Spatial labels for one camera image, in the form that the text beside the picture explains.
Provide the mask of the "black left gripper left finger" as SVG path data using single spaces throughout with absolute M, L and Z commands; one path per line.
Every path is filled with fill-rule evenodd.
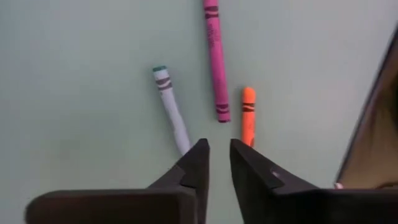
M 197 143 L 144 189 L 56 190 L 25 208 L 26 224 L 206 224 L 209 144 Z

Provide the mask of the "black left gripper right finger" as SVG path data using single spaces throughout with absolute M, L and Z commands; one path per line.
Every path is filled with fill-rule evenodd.
M 238 139 L 229 156 L 244 224 L 398 224 L 398 189 L 321 189 Z

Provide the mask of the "orange crayon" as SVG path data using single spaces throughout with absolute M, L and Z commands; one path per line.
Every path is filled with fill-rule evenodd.
M 242 92 L 242 135 L 243 143 L 254 147 L 256 124 L 256 92 L 251 87 L 244 87 Z

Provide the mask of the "teal crayon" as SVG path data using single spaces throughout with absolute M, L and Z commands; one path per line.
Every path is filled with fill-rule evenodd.
M 167 67 L 162 65 L 152 69 L 157 89 L 160 93 L 166 113 L 172 124 L 174 138 L 181 155 L 185 155 L 191 148 L 190 139 L 177 101 L 174 95 L 173 83 Z

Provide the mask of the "purple crayon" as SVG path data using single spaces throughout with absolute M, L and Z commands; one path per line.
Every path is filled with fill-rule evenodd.
M 228 88 L 223 57 L 218 0 L 203 0 L 211 74 L 215 93 L 215 110 L 220 123 L 231 121 Z

